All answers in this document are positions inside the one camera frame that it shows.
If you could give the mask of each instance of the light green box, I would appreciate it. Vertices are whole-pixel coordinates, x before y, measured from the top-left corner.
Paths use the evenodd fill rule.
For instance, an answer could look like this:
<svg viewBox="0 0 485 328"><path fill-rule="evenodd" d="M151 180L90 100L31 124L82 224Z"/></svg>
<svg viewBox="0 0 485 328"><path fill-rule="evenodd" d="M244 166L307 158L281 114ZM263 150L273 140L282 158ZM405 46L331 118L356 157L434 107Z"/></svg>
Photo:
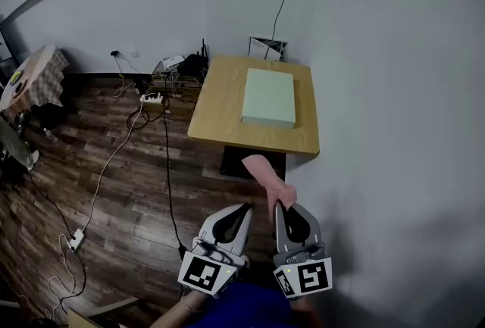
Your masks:
<svg viewBox="0 0 485 328"><path fill-rule="evenodd" d="M296 122L293 75L249 68L241 121L292 129Z"/></svg>

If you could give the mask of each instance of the wooden table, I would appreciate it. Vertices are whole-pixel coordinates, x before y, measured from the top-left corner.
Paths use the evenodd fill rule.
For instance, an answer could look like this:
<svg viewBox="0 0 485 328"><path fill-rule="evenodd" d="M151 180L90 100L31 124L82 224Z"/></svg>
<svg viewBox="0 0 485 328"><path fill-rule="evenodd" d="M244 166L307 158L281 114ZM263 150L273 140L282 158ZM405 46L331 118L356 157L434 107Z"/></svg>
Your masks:
<svg viewBox="0 0 485 328"><path fill-rule="evenodd" d="M293 129L241 122L248 68L274 70L293 75L296 109L296 125ZM320 146L310 68L257 58L215 58L190 121L189 137L271 152L317 155Z"/></svg>

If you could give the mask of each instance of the white power strip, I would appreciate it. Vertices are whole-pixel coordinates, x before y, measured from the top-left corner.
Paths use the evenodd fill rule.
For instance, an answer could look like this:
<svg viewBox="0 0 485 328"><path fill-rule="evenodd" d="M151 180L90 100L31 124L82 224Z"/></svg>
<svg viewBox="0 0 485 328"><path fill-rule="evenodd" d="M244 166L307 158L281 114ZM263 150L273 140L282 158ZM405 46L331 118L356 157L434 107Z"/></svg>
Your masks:
<svg viewBox="0 0 485 328"><path fill-rule="evenodd" d="M77 229L76 232L74 233L73 238L69 242L69 247L72 251L76 251L81 242L84 239L84 234L83 231L80 229Z"/></svg>
<svg viewBox="0 0 485 328"><path fill-rule="evenodd" d="M163 95L160 92L151 92L146 95L142 95L139 99L144 105L161 105L164 100Z"/></svg>

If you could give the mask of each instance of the person's arm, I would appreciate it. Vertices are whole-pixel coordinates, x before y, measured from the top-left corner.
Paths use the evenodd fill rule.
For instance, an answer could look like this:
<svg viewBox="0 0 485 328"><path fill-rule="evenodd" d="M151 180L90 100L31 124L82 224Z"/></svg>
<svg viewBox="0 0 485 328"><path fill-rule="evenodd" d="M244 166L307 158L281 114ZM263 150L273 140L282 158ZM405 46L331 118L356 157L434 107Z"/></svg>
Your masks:
<svg viewBox="0 0 485 328"><path fill-rule="evenodd" d="M317 311L313 308L308 299L304 296L295 301L289 302L292 311L292 323L296 326L308 328L321 328L323 323L319 318Z"/></svg>
<svg viewBox="0 0 485 328"><path fill-rule="evenodd" d="M201 311L202 306L209 297L204 293L192 290L156 320L150 328L182 327L189 318Z"/></svg>

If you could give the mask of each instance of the round table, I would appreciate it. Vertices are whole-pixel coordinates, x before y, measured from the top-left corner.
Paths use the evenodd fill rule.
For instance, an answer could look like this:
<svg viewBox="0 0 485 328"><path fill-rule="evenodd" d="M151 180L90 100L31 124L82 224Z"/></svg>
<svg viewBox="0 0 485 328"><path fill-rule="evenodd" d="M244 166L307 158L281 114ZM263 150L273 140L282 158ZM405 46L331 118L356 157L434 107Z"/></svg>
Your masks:
<svg viewBox="0 0 485 328"><path fill-rule="evenodd" d="M59 97L62 93L62 71L68 66L66 58L55 45L43 46L29 56L19 70L23 70L21 78L11 85L10 81L4 89L0 100L0 111L7 115L17 115L23 110L30 110L34 105L47 103L62 106ZM15 89L20 83L25 83L22 91L15 95Z"/></svg>

